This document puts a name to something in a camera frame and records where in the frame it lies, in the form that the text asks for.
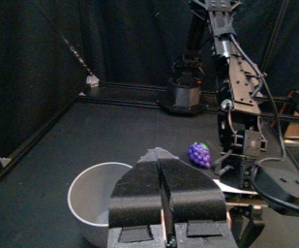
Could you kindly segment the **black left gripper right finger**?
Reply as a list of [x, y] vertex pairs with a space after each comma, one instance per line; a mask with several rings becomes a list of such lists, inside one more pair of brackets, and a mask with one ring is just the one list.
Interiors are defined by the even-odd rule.
[[174, 248], [237, 248], [225, 194], [201, 170], [161, 147], [155, 149], [167, 197], [165, 224]]

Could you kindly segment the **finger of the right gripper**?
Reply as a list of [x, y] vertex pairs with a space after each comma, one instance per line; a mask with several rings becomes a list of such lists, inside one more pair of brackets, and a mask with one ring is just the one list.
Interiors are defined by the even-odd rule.
[[222, 176], [226, 172], [229, 172], [230, 170], [233, 170], [234, 167], [227, 165], [225, 166], [219, 171], [218, 171], [218, 175]]
[[233, 154], [233, 150], [229, 150], [223, 154], [223, 156], [213, 162], [211, 166], [217, 167], [219, 164], [222, 164], [222, 162], [230, 157], [231, 154]]

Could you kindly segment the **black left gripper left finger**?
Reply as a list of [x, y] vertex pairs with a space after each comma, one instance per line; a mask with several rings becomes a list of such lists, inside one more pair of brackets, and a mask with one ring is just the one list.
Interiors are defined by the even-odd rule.
[[107, 248], [166, 248], [162, 179], [158, 158], [150, 149], [118, 179], [109, 204]]

